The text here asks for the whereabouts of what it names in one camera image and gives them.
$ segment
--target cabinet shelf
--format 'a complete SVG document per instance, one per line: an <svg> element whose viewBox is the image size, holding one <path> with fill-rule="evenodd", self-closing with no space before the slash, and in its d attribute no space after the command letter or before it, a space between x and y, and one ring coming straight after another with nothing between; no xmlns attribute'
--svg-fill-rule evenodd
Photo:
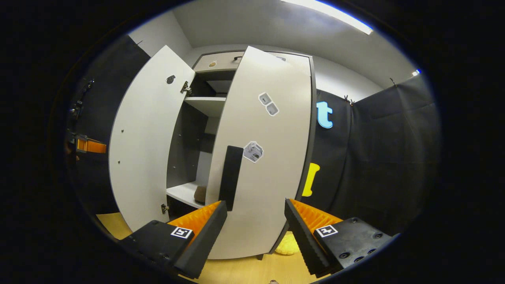
<svg viewBox="0 0 505 284"><path fill-rule="evenodd" d="M226 98L187 97L184 101L208 117L220 117Z"/></svg>
<svg viewBox="0 0 505 284"><path fill-rule="evenodd" d="M198 187L198 184L196 184L196 182L188 182L167 188L167 195L195 208L202 208L204 205L198 204L194 200L194 192L196 191L196 187Z"/></svg>

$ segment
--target screw hole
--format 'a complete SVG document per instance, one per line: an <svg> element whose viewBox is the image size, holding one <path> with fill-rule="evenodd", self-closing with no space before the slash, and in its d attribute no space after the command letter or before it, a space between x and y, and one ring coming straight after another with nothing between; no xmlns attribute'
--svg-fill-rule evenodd
<svg viewBox="0 0 505 284"><path fill-rule="evenodd" d="M343 253L338 256L338 258L347 258L350 255L350 253Z"/></svg>

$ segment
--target cabinet door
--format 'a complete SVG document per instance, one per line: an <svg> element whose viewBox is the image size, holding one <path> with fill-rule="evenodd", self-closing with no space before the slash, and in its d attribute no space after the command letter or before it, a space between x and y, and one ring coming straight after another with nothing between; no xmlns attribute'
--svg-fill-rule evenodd
<svg viewBox="0 0 505 284"><path fill-rule="evenodd" d="M271 116L259 95L279 112ZM209 259L269 252L286 222L285 198L295 198L304 167L312 109L311 77L273 55L248 47L233 77L212 154L206 204L218 200L228 145L256 141L263 156L242 157L233 210Z"/></svg>
<svg viewBox="0 0 505 284"><path fill-rule="evenodd" d="M185 97L182 86L193 78L194 71L164 46L135 76L119 106L109 172L114 198L132 231L151 220L169 220L161 211L167 202L168 151Z"/></svg>

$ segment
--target white cabinet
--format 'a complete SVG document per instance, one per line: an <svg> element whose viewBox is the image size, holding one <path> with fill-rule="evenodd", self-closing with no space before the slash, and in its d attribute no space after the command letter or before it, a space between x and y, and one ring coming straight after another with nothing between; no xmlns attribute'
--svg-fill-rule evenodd
<svg viewBox="0 0 505 284"><path fill-rule="evenodd" d="M257 163L242 158L233 210L209 258L271 251L283 235L284 199L301 196L309 168L316 117L311 60L250 46L245 52L203 55L193 70L166 46L152 57L126 92L111 137L111 184L130 228L167 221L160 208L167 195L201 207L192 199L197 185L207 186L207 205L217 201L227 146L256 141L264 155ZM228 93L202 96L212 89L209 80L231 81ZM192 96L181 93L185 81ZM279 110L274 116L259 100L264 92ZM170 142L176 120L183 117L183 101L209 117L202 129L215 140L211 151L200 153L194 180L166 188Z"/></svg>

